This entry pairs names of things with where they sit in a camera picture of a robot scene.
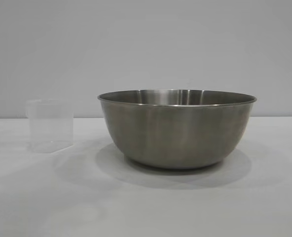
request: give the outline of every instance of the white wall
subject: white wall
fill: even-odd
[[[0,118],[25,100],[142,88],[255,95],[292,116],[292,0],[0,0]]]

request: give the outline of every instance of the bowl rim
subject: bowl rim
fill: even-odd
[[[244,95],[249,96],[251,98],[250,101],[244,101],[244,102],[238,102],[238,103],[226,103],[226,104],[210,104],[210,105],[159,105],[159,104],[139,104],[139,103],[132,103],[132,102],[122,102],[122,101],[114,101],[114,100],[108,100],[102,98],[102,96],[118,93],[118,92],[132,92],[132,91],[176,91],[176,90],[191,90],[191,91],[209,91],[209,92],[222,92],[222,93],[231,93],[231,94],[237,94],[237,95]],[[98,100],[102,102],[108,102],[108,103],[115,103],[115,104],[123,104],[123,105],[135,105],[135,106],[151,106],[151,107],[223,107],[223,106],[234,106],[234,105],[244,105],[244,104],[251,104],[257,101],[257,98],[249,95],[249,94],[243,94],[243,93],[237,93],[237,92],[230,92],[230,91],[222,91],[222,90],[197,90],[197,89],[143,89],[143,90],[119,90],[119,91],[112,91],[100,94],[97,97]]]

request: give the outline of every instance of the white table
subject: white table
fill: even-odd
[[[26,151],[28,121],[0,119],[0,237],[292,237],[292,118],[251,118],[221,164],[189,173],[124,160],[104,119],[75,145]]]

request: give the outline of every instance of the metal bowl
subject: metal bowl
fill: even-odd
[[[124,155],[168,169],[223,160],[240,141],[256,101],[251,95],[208,90],[130,90],[98,99]]]

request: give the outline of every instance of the plastic cup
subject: plastic cup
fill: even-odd
[[[30,126],[30,149],[51,153],[73,144],[71,103],[58,99],[29,100],[26,116]]]

